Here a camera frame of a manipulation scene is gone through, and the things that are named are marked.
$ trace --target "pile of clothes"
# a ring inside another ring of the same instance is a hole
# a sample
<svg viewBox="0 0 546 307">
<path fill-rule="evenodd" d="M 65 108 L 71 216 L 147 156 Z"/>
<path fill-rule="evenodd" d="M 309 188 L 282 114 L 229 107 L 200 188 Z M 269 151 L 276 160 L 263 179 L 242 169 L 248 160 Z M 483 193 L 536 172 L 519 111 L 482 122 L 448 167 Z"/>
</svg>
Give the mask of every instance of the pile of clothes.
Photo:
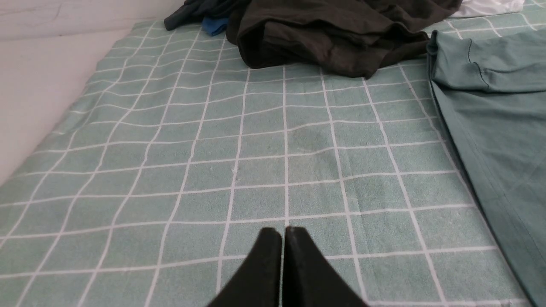
<svg viewBox="0 0 546 307">
<path fill-rule="evenodd" d="M 462 0 L 462 7 L 461 0 L 186 0 L 165 27 L 197 21 L 211 35 L 225 29 L 251 68 L 311 62 L 370 78 L 380 67 L 425 53 L 425 27 L 460 8 L 462 16 L 480 14 L 469 9 L 479 1 Z"/>
</svg>

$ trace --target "teal shirt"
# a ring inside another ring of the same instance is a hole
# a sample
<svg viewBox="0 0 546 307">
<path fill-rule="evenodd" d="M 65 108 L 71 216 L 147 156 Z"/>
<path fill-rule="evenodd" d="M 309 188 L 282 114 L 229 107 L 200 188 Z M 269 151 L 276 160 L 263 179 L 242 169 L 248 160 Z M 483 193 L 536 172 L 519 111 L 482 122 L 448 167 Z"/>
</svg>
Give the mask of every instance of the teal shirt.
<svg viewBox="0 0 546 307">
<path fill-rule="evenodd" d="M 531 303 L 546 306 L 546 31 L 434 32 L 433 99 L 479 206 Z"/>
</svg>

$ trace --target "green fabric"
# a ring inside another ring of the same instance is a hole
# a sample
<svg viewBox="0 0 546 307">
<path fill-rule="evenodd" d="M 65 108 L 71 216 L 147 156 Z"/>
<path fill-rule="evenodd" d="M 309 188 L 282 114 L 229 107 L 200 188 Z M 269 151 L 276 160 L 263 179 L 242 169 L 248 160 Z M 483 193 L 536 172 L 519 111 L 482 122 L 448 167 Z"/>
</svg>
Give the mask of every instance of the green fabric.
<svg viewBox="0 0 546 307">
<path fill-rule="evenodd" d="M 545 16 L 528 0 L 427 31 Z M 286 224 L 371 305 L 528 306 L 448 145 L 424 58 L 370 80 L 249 70 L 224 36 L 140 23 L 0 187 L 0 306 L 203 307 Z"/>
<path fill-rule="evenodd" d="M 434 32 L 432 95 L 516 277 L 546 306 L 546 30 L 459 40 Z"/>
</svg>

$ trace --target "blue cloth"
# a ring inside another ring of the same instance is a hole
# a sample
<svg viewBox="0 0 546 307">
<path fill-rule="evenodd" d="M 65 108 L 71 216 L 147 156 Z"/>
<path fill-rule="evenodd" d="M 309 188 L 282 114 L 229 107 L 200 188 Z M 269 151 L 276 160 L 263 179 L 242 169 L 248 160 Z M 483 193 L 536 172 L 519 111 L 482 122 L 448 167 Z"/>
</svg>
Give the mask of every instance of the blue cloth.
<svg viewBox="0 0 546 307">
<path fill-rule="evenodd" d="M 216 36 L 225 31 L 225 28 L 228 27 L 228 19 L 212 19 L 209 17 L 203 18 L 203 29 L 210 35 Z"/>
</svg>

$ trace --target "bed sheet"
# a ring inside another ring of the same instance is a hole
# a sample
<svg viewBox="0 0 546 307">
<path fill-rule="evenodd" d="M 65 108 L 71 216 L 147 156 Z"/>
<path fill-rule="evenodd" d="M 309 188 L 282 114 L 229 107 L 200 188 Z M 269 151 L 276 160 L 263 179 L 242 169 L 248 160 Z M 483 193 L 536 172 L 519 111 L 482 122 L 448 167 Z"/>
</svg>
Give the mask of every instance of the bed sheet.
<svg viewBox="0 0 546 307">
<path fill-rule="evenodd" d="M 427 30 L 533 31 L 544 7 Z M 248 69 L 198 25 L 139 23 L 0 187 L 3 303 L 204 306 L 292 225 L 370 305 L 528 306 L 453 157 L 423 58 Z"/>
</svg>

